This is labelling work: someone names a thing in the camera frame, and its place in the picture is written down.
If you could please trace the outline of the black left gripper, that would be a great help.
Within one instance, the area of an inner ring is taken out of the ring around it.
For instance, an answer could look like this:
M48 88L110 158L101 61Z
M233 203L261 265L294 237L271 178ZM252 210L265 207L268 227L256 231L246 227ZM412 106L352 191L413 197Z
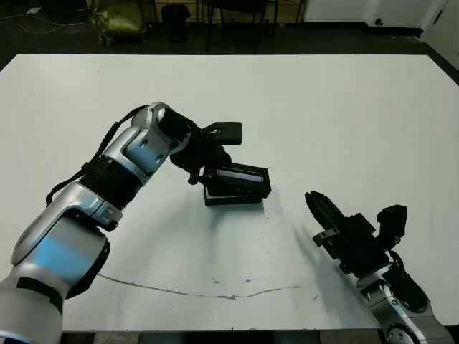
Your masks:
M230 163L230 155L222 145L208 138L195 138L190 140L184 149L171 154L171 162L189 173L188 183L191 185L199 183L200 170L205 167L201 175L201 183L205 186L208 194L210 196L223 194L217 169L211 168Z

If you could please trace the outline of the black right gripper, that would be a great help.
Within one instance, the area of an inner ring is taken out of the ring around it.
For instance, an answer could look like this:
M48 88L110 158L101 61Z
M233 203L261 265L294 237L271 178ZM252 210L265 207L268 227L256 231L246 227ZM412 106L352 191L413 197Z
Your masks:
M344 274L370 274L387 264L389 257L373 236L375 228L357 213L344 216L329 197L317 191L305 193L306 204L323 231L313 237Z

